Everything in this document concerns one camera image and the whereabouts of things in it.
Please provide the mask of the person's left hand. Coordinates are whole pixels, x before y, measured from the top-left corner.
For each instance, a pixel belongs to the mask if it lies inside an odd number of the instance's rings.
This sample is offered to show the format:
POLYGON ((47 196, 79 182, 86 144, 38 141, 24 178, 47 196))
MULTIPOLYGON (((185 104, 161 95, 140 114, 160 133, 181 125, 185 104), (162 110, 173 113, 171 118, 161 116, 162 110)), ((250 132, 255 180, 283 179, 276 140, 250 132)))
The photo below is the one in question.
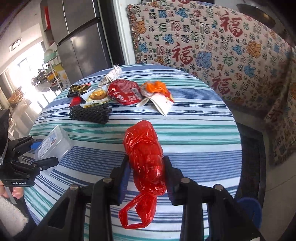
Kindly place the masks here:
POLYGON ((10 195, 17 200, 23 197, 24 189, 22 187, 14 187, 12 190, 3 185, 2 181, 0 181, 0 196, 4 198, 10 198, 10 195))

